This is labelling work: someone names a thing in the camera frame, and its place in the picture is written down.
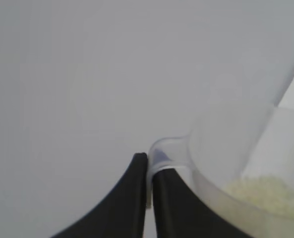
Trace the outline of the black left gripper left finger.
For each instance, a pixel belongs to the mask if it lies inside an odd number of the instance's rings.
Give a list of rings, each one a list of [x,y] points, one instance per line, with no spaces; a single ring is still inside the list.
[[[147,154],[134,154],[106,197],[56,238],[141,238],[146,211]]]

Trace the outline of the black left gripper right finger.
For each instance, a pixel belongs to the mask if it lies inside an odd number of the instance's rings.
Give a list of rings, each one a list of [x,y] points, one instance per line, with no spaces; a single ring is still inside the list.
[[[208,208],[176,170],[153,177],[153,207],[159,238],[247,238]]]

